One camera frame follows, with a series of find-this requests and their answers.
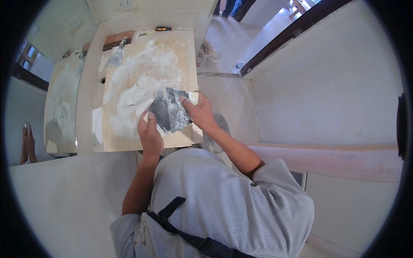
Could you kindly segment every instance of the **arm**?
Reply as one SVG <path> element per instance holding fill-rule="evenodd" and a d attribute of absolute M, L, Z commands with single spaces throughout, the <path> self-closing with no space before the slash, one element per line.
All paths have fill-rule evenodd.
<path fill-rule="evenodd" d="M 245 144 L 240 143 L 219 128 L 212 115 L 209 98 L 199 91 L 196 92 L 199 93 L 199 101 L 196 106 L 185 97 L 180 97 L 179 101 L 188 110 L 194 123 L 225 151 L 241 173 L 252 180 L 255 171 L 264 166 L 265 163 Z"/>
<path fill-rule="evenodd" d="M 148 210 L 155 169 L 159 156 L 164 149 L 164 140 L 156 129 L 155 115 L 149 113 L 148 123 L 146 123 L 143 120 L 146 112 L 143 112 L 138 124 L 138 133 L 143 147 L 143 159 L 123 200 L 122 215 L 128 213 L 142 214 L 142 212 Z"/>
<path fill-rule="evenodd" d="M 36 157 L 36 154 L 34 153 L 34 145 L 35 145 L 35 142 L 34 142 L 33 133 L 31 131 L 31 125 L 30 125 L 28 127 L 28 132 L 27 132 L 26 151 L 27 151 L 27 155 L 31 163 L 37 162 L 37 157 Z"/>
<path fill-rule="evenodd" d="M 21 155 L 20 155 L 19 165 L 23 165 L 27 161 L 26 141 L 27 141 L 27 128 L 23 126 L 23 129 L 21 130 Z"/>

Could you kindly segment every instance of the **black strap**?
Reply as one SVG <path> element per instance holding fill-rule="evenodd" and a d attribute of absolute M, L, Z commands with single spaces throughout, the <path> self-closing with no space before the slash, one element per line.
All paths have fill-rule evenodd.
<path fill-rule="evenodd" d="M 201 238 L 197 236 L 192 236 L 186 234 L 178 229 L 176 229 L 171 223 L 169 223 L 168 218 L 172 213 L 185 202 L 185 198 L 176 197 L 170 204 L 168 204 L 163 210 L 158 214 L 153 211 L 148 212 L 148 215 L 158 222 L 166 231 L 180 235 L 188 243 L 198 249 L 201 253 L 208 257 L 215 258 L 254 258 L 253 256 L 241 253 L 236 249 L 231 249 L 228 246 L 221 244 L 220 242 L 213 240 L 209 237 Z"/>

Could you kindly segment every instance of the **gray t-shirt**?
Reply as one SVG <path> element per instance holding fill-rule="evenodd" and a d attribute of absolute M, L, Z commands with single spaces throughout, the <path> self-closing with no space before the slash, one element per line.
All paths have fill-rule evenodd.
<path fill-rule="evenodd" d="M 211 152 L 176 151 L 158 164 L 150 210 L 157 214 L 177 196 L 186 201 L 169 217 L 174 227 L 258 258 L 297 257 L 314 220 L 313 200 L 282 159 L 264 165 L 251 181 Z M 147 213 L 120 217 L 111 232 L 119 258 L 206 257 Z"/>

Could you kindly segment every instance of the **mirror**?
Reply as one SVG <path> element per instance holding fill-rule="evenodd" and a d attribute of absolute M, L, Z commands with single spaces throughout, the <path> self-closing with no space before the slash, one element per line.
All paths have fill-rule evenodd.
<path fill-rule="evenodd" d="M 97 25 L 85 0 L 51 0 L 33 22 L 7 95 L 9 166 L 76 155 L 78 87 Z"/>

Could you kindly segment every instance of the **jeans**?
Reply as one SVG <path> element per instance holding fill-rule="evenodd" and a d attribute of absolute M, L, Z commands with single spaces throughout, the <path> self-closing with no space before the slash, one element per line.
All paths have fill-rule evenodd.
<path fill-rule="evenodd" d="M 219 5 L 221 4 L 221 0 L 218 1 L 218 4 L 215 7 L 214 15 L 219 15 Z M 232 9 L 234 9 L 235 0 L 227 0 L 227 4 L 225 6 L 225 10 L 222 12 L 222 17 L 228 18 Z"/>
<path fill-rule="evenodd" d="M 237 1 L 235 2 L 234 9 L 233 9 L 233 11 L 231 12 L 231 16 L 232 16 L 232 17 L 235 17 L 235 15 L 237 14 L 237 12 L 240 10 L 240 8 L 241 8 L 241 6 L 242 6 L 242 2 L 244 2 L 244 0 L 237 0 Z"/>

